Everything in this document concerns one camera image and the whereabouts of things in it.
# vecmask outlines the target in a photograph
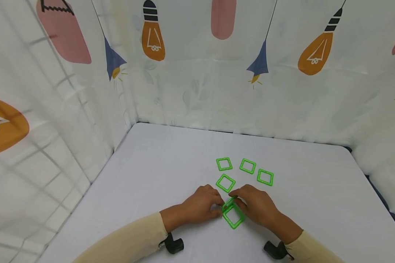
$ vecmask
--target curtain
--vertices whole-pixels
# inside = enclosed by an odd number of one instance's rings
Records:
[[[136,122],[100,12],[0,0],[0,263],[39,257]]]
[[[395,213],[395,0],[0,0],[0,262],[138,121],[349,146]]]

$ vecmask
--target tabletop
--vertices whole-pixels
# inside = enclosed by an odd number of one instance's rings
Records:
[[[219,171],[217,158],[233,169]],[[254,174],[239,169],[243,158]],[[256,180],[274,174],[272,186]],[[344,147],[258,136],[135,124],[92,184],[39,263],[71,262],[114,230],[183,202],[222,174],[266,191],[278,209],[342,260],[395,262],[395,222]],[[173,231],[184,250],[166,249],[140,262],[274,262],[264,251],[271,232],[249,219],[231,229],[223,218]]]

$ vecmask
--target green square frame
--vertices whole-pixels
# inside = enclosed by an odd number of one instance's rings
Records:
[[[231,185],[230,185],[230,187],[228,189],[220,184],[220,182],[222,181],[223,178],[227,178],[231,182]],[[235,184],[236,184],[236,181],[234,179],[232,179],[231,177],[229,177],[226,174],[222,174],[222,176],[218,179],[218,181],[217,181],[217,183],[215,185],[218,186],[219,188],[221,188],[226,193],[230,193],[231,189],[233,189],[233,186]]]
[[[226,214],[231,211],[234,208],[234,210],[236,211],[236,213],[239,216],[239,220],[234,224],[233,222],[231,222],[231,220],[228,218],[228,216],[226,216]],[[228,207],[223,213],[222,213],[223,218],[228,222],[228,224],[230,225],[230,227],[232,229],[236,229],[239,224],[241,224],[241,222],[244,221],[244,213],[240,210],[240,208],[236,205],[236,203],[234,203],[233,205],[230,205],[230,207]]]
[[[221,168],[221,165],[219,164],[219,161],[224,161],[224,160],[228,161],[228,165],[229,165],[229,166],[228,166],[228,167],[225,167],[225,168]],[[233,166],[231,165],[230,158],[228,158],[228,157],[225,157],[225,158],[218,158],[218,159],[217,159],[217,166],[218,166],[218,170],[220,170],[220,171],[230,170],[230,169],[233,168]]]
[[[230,206],[232,206],[232,205],[234,204],[233,200],[236,199],[236,198],[237,198],[237,196],[233,196],[233,197],[231,197],[230,199],[228,199],[228,201],[226,201],[226,202],[222,205],[222,207],[221,207],[222,213],[223,213],[225,210],[227,210]]]
[[[251,171],[247,170],[243,167],[245,162],[253,164],[253,168],[251,169]],[[241,161],[241,164],[240,164],[240,170],[248,172],[249,174],[253,174],[255,172],[255,169],[256,169],[256,163],[254,161],[250,161],[250,160],[243,158],[243,160]]]
[[[260,174],[261,174],[262,172],[265,173],[265,174],[269,174],[269,175],[271,176],[270,182],[266,182],[266,181],[264,181],[264,180],[262,180],[262,179],[260,178]],[[265,170],[263,170],[263,169],[259,169],[259,172],[257,172],[257,181],[258,181],[259,183],[264,183],[264,184],[267,184],[267,185],[269,185],[269,186],[272,186],[273,183],[274,183],[274,174],[271,173],[271,172],[265,171]]]

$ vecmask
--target left hand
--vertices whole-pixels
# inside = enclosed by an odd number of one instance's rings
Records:
[[[213,204],[223,205],[219,192],[210,185],[199,186],[186,201],[181,204],[187,222],[198,224],[222,216],[220,209],[211,210]]]
[[[221,216],[220,208],[211,210],[213,204],[224,204],[219,192],[208,184],[199,186],[182,204],[160,211],[165,230],[170,233],[183,224],[198,224]]]

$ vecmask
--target hand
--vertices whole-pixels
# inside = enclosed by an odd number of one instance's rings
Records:
[[[181,204],[187,216],[187,222],[197,224],[222,216],[220,209],[211,210],[213,204],[223,205],[219,192],[210,185],[199,186],[186,201]]]
[[[284,244],[292,243],[302,234],[301,227],[278,211],[266,192],[247,184],[228,195],[242,198],[247,204],[239,198],[234,199],[234,202],[243,213],[256,224],[272,231]]]
[[[197,224],[221,216],[220,209],[211,210],[213,204],[224,204],[219,192],[208,184],[199,186],[182,204],[160,211],[165,230],[170,233],[183,224]]]
[[[269,195],[251,185],[244,185],[242,188],[231,191],[228,195],[242,198],[247,204],[239,198],[234,199],[234,202],[248,218],[269,230],[275,226],[280,217],[281,213]]]

